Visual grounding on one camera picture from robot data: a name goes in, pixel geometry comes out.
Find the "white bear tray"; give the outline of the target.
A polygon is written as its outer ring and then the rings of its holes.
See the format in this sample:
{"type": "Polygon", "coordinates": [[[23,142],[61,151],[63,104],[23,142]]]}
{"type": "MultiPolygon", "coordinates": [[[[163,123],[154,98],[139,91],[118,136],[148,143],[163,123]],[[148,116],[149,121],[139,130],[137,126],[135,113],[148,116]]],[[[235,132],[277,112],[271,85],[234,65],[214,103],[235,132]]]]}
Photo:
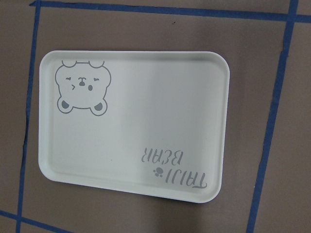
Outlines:
{"type": "Polygon", "coordinates": [[[230,70],[208,51],[51,51],[38,164],[52,180],[205,203],[222,185],[230,70]]]}

